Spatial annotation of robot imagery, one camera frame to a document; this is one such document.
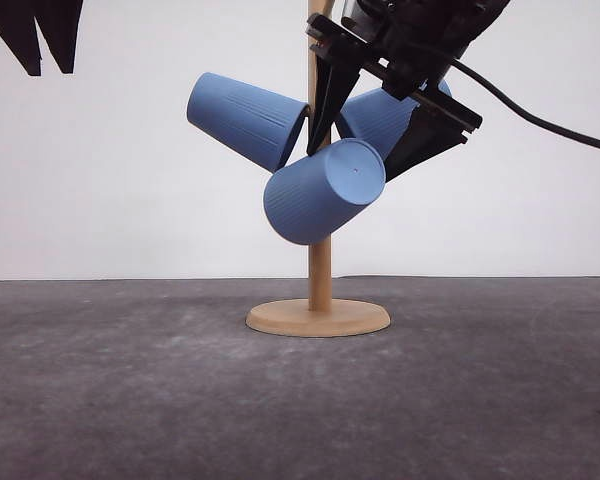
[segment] wooden pole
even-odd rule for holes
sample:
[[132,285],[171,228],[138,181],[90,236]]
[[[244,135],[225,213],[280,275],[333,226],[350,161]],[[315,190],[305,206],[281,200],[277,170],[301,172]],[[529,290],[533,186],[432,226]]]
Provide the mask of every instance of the wooden pole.
[[[334,0],[309,0],[309,14],[331,16]],[[309,52],[309,106],[316,97],[316,59]],[[321,147],[331,143],[328,135]],[[253,307],[247,325],[260,332],[297,337],[341,337],[375,332],[391,323],[373,303],[331,298],[331,237],[309,246],[309,298],[279,300]]]
[[[331,16],[334,0],[309,0],[309,15],[318,12]],[[309,45],[315,40],[309,37]],[[316,104],[316,56],[309,50],[309,108],[313,112]],[[327,134],[321,147],[331,143]],[[320,243],[309,246],[309,310],[331,311],[331,236]]]

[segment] blue cup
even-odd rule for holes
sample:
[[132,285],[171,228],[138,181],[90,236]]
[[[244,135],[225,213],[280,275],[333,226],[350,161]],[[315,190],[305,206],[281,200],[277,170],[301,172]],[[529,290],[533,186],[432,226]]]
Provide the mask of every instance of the blue cup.
[[264,190],[273,229],[300,245],[324,240],[380,196],[382,158],[367,142],[347,138],[278,170]]
[[306,103],[214,73],[187,105],[189,122],[270,172],[287,163],[306,114]]
[[[439,88],[451,96],[443,80]],[[350,98],[340,110],[336,127],[341,138],[359,138],[371,144],[386,160],[407,129],[418,102],[411,97],[400,101],[381,88]]]

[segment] gray floor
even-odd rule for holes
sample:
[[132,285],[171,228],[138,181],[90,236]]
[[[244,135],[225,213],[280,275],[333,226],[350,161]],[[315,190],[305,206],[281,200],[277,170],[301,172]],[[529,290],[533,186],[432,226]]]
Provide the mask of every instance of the gray floor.
[[600,279],[334,290],[392,326],[245,327],[302,280],[0,283],[0,479],[600,479]]

